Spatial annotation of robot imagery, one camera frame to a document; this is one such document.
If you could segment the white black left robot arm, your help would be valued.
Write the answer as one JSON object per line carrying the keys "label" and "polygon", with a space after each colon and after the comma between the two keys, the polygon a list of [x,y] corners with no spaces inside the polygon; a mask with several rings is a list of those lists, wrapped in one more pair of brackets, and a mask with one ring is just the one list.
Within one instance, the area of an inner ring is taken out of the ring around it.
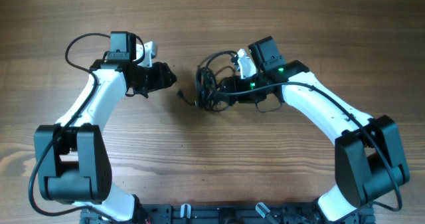
{"label": "white black left robot arm", "polygon": [[29,203],[49,217],[80,211],[83,223],[152,223],[139,198],[113,183],[102,132],[129,90],[147,97],[169,88],[177,77],[167,64],[154,61],[153,41],[144,43],[127,31],[107,38],[110,49],[86,69],[88,82],[72,107],[54,124],[36,129]]}

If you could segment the black USB cable gold plug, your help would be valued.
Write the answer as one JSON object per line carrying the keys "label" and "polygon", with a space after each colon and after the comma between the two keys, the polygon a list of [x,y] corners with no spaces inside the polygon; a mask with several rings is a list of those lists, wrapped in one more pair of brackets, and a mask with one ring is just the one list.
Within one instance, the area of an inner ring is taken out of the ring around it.
{"label": "black USB cable gold plug", "polygon": [[188,101],[182,90],[177,92],[177,96],[189,106],[195,106],[209,112],[222,112],[230,106],[227,104],[224,108],[217,108],[220,105],[220,101],[214,101],[214,93],[218,90],[218,86],[223,82],[216,81],[216,76],[225,69],[230,69],[233,74],[236,70],[233,66],[225,66],[219,71],[214,72],[209,66],[211,62],[222,55],[229,55],[230,61],[233,62],[238,57],[236,51],[220,51],[213,53],[206,57],[198,66],[195,75],[195,94],[196,100],[193,102]]}

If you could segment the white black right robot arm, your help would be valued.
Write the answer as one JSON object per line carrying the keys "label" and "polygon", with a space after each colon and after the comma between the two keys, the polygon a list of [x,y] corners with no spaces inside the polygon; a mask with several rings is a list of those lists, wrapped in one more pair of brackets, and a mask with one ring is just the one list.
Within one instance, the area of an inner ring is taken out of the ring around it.
{"label": "white black right robot arm", "polygon": [[366,219],[366,209],[393,191],[402,208],[400,186],[410,180],[406,156],[395,121],[374,118],[352,107],[324,87],[306,65],[286,62],[272,37],[240,49],[232,58],[236,76],[213,84],[209,99],[232,106],[257,104],[274,94],[309,118],[331,141],[335,186],[318,197],[305,221],[341,223],[350,217]]}

